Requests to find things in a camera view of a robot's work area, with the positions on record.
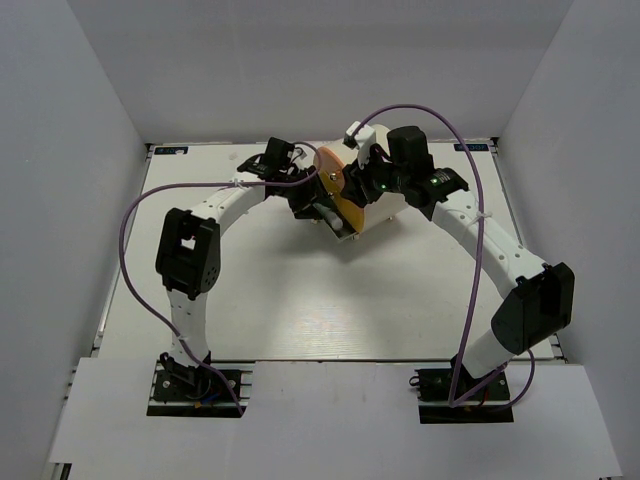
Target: white platform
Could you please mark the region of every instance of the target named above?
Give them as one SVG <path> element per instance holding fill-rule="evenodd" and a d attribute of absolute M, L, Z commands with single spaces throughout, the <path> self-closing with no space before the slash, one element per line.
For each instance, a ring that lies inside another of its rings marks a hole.
<path fill-rule="evenodd" d="M 620 475 L 580 366 L 542 365 L 515 422 L 420 425 L 410 365 L 258 363 L 242 419 L 146 417 L 153 358 L 83 359 L 51 453 L 69 480 L 597 480 Z M 507 368 L 517 391 L 527 366 Z"/>
<path fill-rule="evenodd" d="M 452 167 L 473 183 L 464 153 L 452 144 L 431 144 L 430 150 L 436 165 Z M 156 155 L 144 189 L 226 181 L 238 164 L 262 151 L 260 144 L 201 145 L 190 146 L 186 155 Z M 491 154 L 474 156 L 486 209 L 515 235 Z M 131 275 L 142 295 L 167 315 L 169 302 L 154 270 L 164 216 L 211 192 L 162 192 L 143 202 L 136 216 L 127 251 Z M 458 348 L 472 274 L 466 252 L 416 210 L 339 244 L 328 227 L 295 220 L 285 200 L 271 198 L 222 239 L 222 273 L 209 294 L 209 345 L 221 360 L 449 359 Z M 483 275 L 472 339 L 489 328 L 500 303 Z M 100 358 L 152 358 L 169 345 L 169 331 L 120 280 Z M 552 357 L 549 342 L 534 350 L 538 358 Z"/>

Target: gray wall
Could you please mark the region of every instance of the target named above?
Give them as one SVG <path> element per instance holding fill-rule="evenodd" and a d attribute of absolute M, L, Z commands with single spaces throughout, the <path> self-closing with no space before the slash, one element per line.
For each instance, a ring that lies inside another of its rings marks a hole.
<path fill-rule="evenodd" d="M 561 336 L 640 479 L 640 2 L 579 0 L 500 140 L 524 236 L 576 274 Z"/>
<path fill-rule="evenodd" d="M 69 3 L 143 139 L 166 142 L 334 138 L 397 102 L 499 135 L 571 0 Z M 451 137 L 385 116 L 412 121 Z"/>
<path fill-rule="evenodd" d="M 0 5 L 0 476 L 40 478 L 144 146 L 64 0 Z"/>

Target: robotic manipulator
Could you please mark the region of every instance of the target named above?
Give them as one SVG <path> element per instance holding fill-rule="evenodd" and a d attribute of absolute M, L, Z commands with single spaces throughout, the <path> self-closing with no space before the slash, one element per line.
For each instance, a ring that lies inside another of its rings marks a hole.
<path fill-rule="evenodd" d="M 376 129 L 365 125 L 354 136 L 351 132 L 357 126 L 354 123 L 350 127 L 343 145 L 339 145 L 345 151 L 357 149 L 357 159 L 338 167 L 332 164 L 330 168 L 338 171 L 326 170 L 318 163 L 301 168 L 293 160 L 295 145 L 271 138 L 263 154 L 238 167 L 232 179 L 237 188 L 219 190 L 191 210 L 174 208 L 167 213 L 156 271 L 162 275 L 169 295 L 171 321 L 198 359 L 211 362 L 205 332 L 206 301 L 220 274 L 220 237 L 251 207 L 271 196 L 284 197 L 295 218 L 324 221 L 338 236 L 362 231 L 363 222 L 354 217 L 354 212 L 363 212 L 376 202 L 383 203 L 385 196 L 393 196 L 418 209 L 475 258 L 479 217 L 476 197 L 455 171 L 434 166 L 426 135 L 415 126 L 384 129 L 387 134 L 382 143 L 388 145 L 387 152 L 376 141 Z M 319 174 L 295 187 L 242 186 L 242 182 L 258 179 L 297 182 L 316 168 L 320 168 Z M 564 263 L 549 265 L 490 217 L 485 218 L 482 268 L 503 303 L 493 315 L 491 328 L 467 346 L 460 393 L 566 327 L 571 319 L 571 269 Z M 211 384 L 211 372 L 198 366 L 175 336 L 169 354 L 160 361 L 189 396 L 199 397 Z"/>

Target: purple cable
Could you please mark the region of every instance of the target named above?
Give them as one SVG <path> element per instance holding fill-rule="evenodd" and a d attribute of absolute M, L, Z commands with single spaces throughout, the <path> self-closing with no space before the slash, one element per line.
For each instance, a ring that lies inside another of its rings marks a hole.
<path fill-rule="evenodd" d="M 467 159 L 469 160 L 469 164 L 471 165 L 471 170 L 473 171 L 473 177 L 476 181 L 476 187 L 478 189 L 478 210 L 481 214 L 484 213 L 484 192 L 482 190 L 482 181 L 480 180 L 480 173 L 478 172 L 478 167 L 476 165 L 475 160 L 473 159 L 473 155 L 471 155 L 471 151 L 467 144 L 465 143 L 460 132 L 454 127 L 449 120 L 444 118 L 441 114 L 433 110 L 432 108 L 425 107 L 422 105 L 417 105 L 413 103 L 399 103 L 397 105 L 389 105 L 388 107 L 383 107 L 379 110 L 376 110 L 371 115 L 366 117 L 360 125 L 356 127 L 356 129 L 351 134 L 352 137 L 355 137 L 356 134 L 360 131 L 360 129 L 367 123 L 369 123 L 373 118 L 377 117 L 381 113 L 388 112 L 389 110 L 397 110 L 397 109 L 413 109 L 413 110 L 422 110 L 423 112 L 427 112 L 438 120 L 440 120 L 450 131 L 453 133 L 453 136 L 456 137 L 456 140 L 462 145 L 462 149 L 464 153 L 467 155 Z M 473 312 L 476 308 L 476 301 L 478 299 L 478 287 L 480 285 L 480 274 L 482 273 L 482 250 L 484 246 L 484 217 L 480 215 L 478 219 L 478 244 L 476 246 L 476 265 L 473 272 L 473 284 L 471 286 L 471 298 L 469 299 L 469 308 L 467 309 L 467 318 L 464 323 L 464 328 L 462 330 L 462 337 L 460 338 L 460 346 L 458 348 L 458 355 L 456 357 L 456 363 L 453 367 L 453 379 L 451 383 L 451 389 L 449 390 L 449 406 L 451 408 L 455 408 L 460 406 L 462 402 L 464 402 L 467 398 L 471 397 L 478 390 L 483 388 L 487 383 L 493 380 L 502 370 L 498 369 L 494 372 L 490 373 L 482 382 L 477 384 L 471 390 L 466 392 L 460 398 L 456 399 L 456 390 L 458 387 L 458 380 L 460 379 L 460 370 L 462 369 L 462 357 L 464 356 L 464 351 L 467 348 L 467 342 L 469 341 L 469 333 L 471 332 L 471 322 L 473 320 Z"/>
<path fill-rule="evenodd" d="M 311 145 L 310 143 L 295 142 L 295 145 L 304 145 L 305 147 L 308 147 L 311 150 L 313 150 L 316 154 L 318 153 L 318 149 L 313 145 Z M 318 168 L 316 168 L 313 171 L 313 173 L 308 177 L 305 177 L 301 180 L 297 180 L 295 182 L 242 182 L 241 185 L 243 187 L 255 187 L 255 186 L 281 187 L 281 188 L 297 187 L 298 185 L 302 185 L 303 183 L 308 182 L 317 174 L 318 174 Z M 178 330 L 176 326 L 173 323 L 171 323 L 169 319 L 167 319 L 164 315 L 162 315 L 162 313 L 160 313 L 158 310 L 153 308 L 144 298 L 142 298 L 140 293 L 138 293 L 136 288 L 133 286 L 133 283 L 131 282 L 131 277 L 129 276 L 129 270 L 127 269 L 127 263 L 125 261 L 125 236 L 127 232 L 127 224 L 129 223 L 129 218 L 131 217 L 131 214 L 134 212 L 134 210 L 140 204 L 140 202 L 142 202 L 145 198 L 148 198 L 151 195 L 158 192 L 162 192 L 165 190 L 173 190 L 176 188 L 229 188 L 229 187 L 236 187 L 236 186 L 237 185 L 233 182 L 172 183 L 169 185 L 162 185 L 160 187 L 152 188 L 148 192 L 143 193 L 138 198 L 136 198 L 131 203 L 131 205 L 129 205 L 126 212 L 124 213 L 124 217 L 122 218 L 122 223 L 120 224 L 120 232 L 118 235 L 118 258 L 120 260 L 120 270 L 122 271 L 122 278 L 124 279 L 124 283 L 127 285 L 127 288 L 131 292 L 131 295 L 133 295 L 133 297 L 151 314 L 153 314 L 155 317 L 160 319 L 162 323 L 164 323 L 167 327 L 169 327 L 169 329 L 176 336 L 176 338 L 180 342 L 180 345 L 182 345 L 182 348 L 184 349 L 185 353 L 189 356 L 189 358 L 191 358 L 191 360 L 193 360 L 197 365 L 201 366 L 202 368 L 205 368 L 213 372 L 218 377 L 220 377 L 220 379 L 224 383 L 224 386 L 227 388 L 227 390 L 229 390 L 229 393 L 231 394 L 231 398 L 233 399 L 233 402 L 236 404 L 236 407 L 238 408 L 238 412 L 240 412 L 240 416 L 242 416 L 242 414 L 244 413 L 244 411 L 242 410 L 242 405 L 240 405 L 240 401 L 238 400 L 238 397 L 233 391 L 233 388 L 231 387 L 231 385 L 229 385 L 229 382 L 227 381 L 226 377 L 217 368 L 214 368 L 211 365 L 208 365 L 204 363 L 202 360 L 198 359 L 193 354 L 193 351 L 191 350 L 189 345 L 187 345 L 187 343 L 181 339 L 182 335 L 180 333 L 180 330 Z"/>
<path fill-rule="evenodd" d="M 531 359 L 531 371 L 529 372 L 527 383 L 525 383 L 524 388 L 516 398 L 511 400 L 509 403 L 500 405 L 499 407 L 492 409 L 493 412 L 499 412 L 501 410 L 506 410 L 507 408 L 513 407 L 516 403 L 522 400 L 522 397 L 524 397 L 529 391 L 529 388 L 531 388 L 531 384 L 533 383 L 533 376 L 536 373 L 536 357 L 533 356 L 533 352 L 531 350 L 527 350 L 527 353 L 529 354 L 529 358 Z"/>

